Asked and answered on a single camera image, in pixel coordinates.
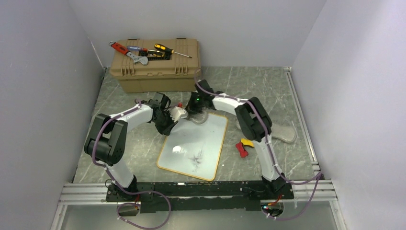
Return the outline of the yellow framed whiteboard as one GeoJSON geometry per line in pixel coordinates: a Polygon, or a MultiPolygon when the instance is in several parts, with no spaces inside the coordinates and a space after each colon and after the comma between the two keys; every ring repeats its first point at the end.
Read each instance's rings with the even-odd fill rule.
{"type": "Polygon", "coordinates": [[[227,125],[227,117],[213,113],[202,124],[181,119],[165,138],[157,166],[204,181],[214,180],[227,125]]]}

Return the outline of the red bone shaped eraser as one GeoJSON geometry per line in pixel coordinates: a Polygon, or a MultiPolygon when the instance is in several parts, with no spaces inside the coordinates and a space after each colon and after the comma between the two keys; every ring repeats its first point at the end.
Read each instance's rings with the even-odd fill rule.
{"type": "Polygon", "coordinates": [[[241,158],[245,158],[249,155],[249,153],[246,151],[244,144],[242,142],[239,142],[235,145],[236,149],[238,150],[238,153],[241,158]]]}

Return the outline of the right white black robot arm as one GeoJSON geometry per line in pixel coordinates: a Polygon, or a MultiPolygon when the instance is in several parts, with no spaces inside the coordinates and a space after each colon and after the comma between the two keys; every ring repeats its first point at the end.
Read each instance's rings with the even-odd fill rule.
{"type": "Polygon", "coordinates": [[[208,108],[235,115],[243,135],[253,143],[257,153],[265,184],[264,194],[270,199],[277,198],[286,181],[271,143],[272,121],[260,100],[257,97],[241,99],[220,91],[214,92],[207,80],[197,81],[195,88],[186,106],[187,112],[197,114],[208,108]]]}

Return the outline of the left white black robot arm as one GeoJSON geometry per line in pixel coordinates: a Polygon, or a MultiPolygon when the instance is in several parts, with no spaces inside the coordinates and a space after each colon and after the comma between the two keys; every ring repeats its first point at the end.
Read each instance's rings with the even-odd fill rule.
{"type": "Polygon", "coordinates": [[[134,200],[138,193],[137,178],[123,160],[127,134],[140,124],[154,123],[158,133],[169,136],[179,120],[188,115],[184,108],[170,103],[168,96],[158,92],[153,99],[137,101],[125,111],[94,118],[84,152],[106,171],[125,201],[134,200]]]}

